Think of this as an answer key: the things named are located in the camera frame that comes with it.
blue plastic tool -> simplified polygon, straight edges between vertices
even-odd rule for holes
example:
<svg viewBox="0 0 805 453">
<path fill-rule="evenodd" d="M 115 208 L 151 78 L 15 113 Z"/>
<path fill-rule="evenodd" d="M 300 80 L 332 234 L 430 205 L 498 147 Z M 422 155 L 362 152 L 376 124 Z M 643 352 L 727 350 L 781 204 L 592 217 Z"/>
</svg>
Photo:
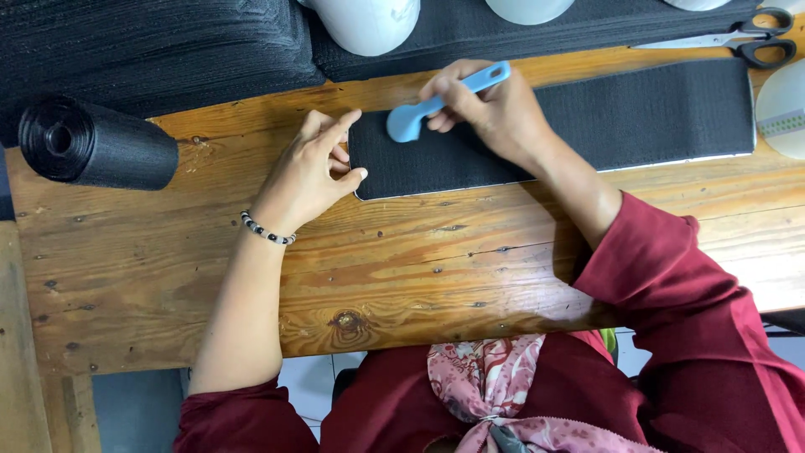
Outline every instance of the blue plastic tool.
<svg viewBox="0 0 805 453">
<path fill-rule="evenodd" d="M 509 62 L 498 61 L 461 82 L 467 85 L 467 88 L 472 90 L 473 93 L 477 93 L 482 89 L 487 89 L 496 83 L 504 81 L 509 78 L 510 74 L 511 67 Z M 439 96 L 434 96 L 415 106 L 399 106 L 389 113 L 389 118 L 386 120 L 386 130 L 392 140 L 397 143 L 416 140 L 419 138 L 419 131 L 422 129 L 422 118 L 441 110 L 443 107 L 444 102 Z"/>
</svg>

maroon shirt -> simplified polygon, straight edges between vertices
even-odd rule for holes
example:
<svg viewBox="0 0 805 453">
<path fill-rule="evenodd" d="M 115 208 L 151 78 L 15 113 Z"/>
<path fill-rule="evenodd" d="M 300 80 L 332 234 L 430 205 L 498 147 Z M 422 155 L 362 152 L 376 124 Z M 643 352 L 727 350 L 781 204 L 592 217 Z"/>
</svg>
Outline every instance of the maroon shirt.
<svg viewBox="0 0 805 453">
<path fill-rule="evenodd" d="M 666 451 L 805 451 L 805 373 L 770 349 L 748 289 L 697 247 L 698 224 L 624 193 L 574 287 L 617 306 L 653 355 L 639 389 L 601 337 L 549 334 L 519 418 L 569 418 Z M 429 347 L 370 352 L 321 425 L 321 445 L 277 380 L 190 396 L 176 452 L 416 452 L 461 437 L 431 390 Z"/>
</svg>

hand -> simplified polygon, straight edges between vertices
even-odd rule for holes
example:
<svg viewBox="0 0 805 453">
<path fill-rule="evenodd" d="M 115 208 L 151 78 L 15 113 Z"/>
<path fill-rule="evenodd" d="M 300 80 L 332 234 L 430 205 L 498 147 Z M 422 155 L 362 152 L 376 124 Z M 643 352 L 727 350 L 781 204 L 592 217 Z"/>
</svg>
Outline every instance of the hand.
<svg viewBox="0 0 805 453">
<path fill-rule="evenodd" d="M 263 183 L 251 218 L 267 231 L 290 236 L 354 192 L 369 173 L 349 171 L 349 155 L 338 143 L 347 141 L 347 130 L 360 117 L 361 111 L 353 110 L 336 121 L 311 110 Z M 346 174 L 336 181 L 330 170 Z"/>
<path fill-rule="evenodd" d="M 419 92 L 422 100 L 436 95 L 446 105 L 429 115 L 427 128 L 447 132 L 467 121 L 500 157 L 531 171 L 543 145 L 558 138 L 539 108 L 534 92 L 516 69 L 508 79 L 474 94 L 461 79 L 493 64 L 486 60 L 458 60 L 436 74 Z"/>
</svg>

red sleeve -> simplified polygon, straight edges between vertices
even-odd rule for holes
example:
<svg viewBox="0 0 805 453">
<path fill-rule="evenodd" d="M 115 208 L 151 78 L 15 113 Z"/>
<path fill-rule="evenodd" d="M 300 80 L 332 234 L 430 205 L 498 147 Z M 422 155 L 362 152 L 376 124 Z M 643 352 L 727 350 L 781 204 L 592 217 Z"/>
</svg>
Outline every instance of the red sleeve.
<svg viewBox="0 0 805 453">
<path fill-rule="evenodd" d="M 752 299 L 698 248 L 698 222 L 624 193 L 574 286 L 615 304 L 654 407 L 654 445 L 702 451 L 805 450 L 805 373 L 777 357 Z"/>
<path fill-rule="evenodd" d="M 175 453 L 315 452 L 316 437 L 288 402 L 277 378 L 229 392 L 199 393 L 182 403 Z"/>
</svg>

scissors blade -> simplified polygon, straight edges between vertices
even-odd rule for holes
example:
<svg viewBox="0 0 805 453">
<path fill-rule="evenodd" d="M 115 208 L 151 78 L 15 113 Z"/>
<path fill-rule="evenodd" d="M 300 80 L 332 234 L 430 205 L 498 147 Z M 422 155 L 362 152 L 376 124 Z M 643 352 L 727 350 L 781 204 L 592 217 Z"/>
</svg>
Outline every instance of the scissors blade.
<svg viewBox="0 0 805 453">
<path fill-rule="evenodd" d="M 734 33 L 724 33 L 721 35 L 703 35 L 692 38 L 672 39 L 659 43 L 643 44 L 632 46 L 632 48 L 717 48 L 727 44 L 735 38 Z"/>
</svg>

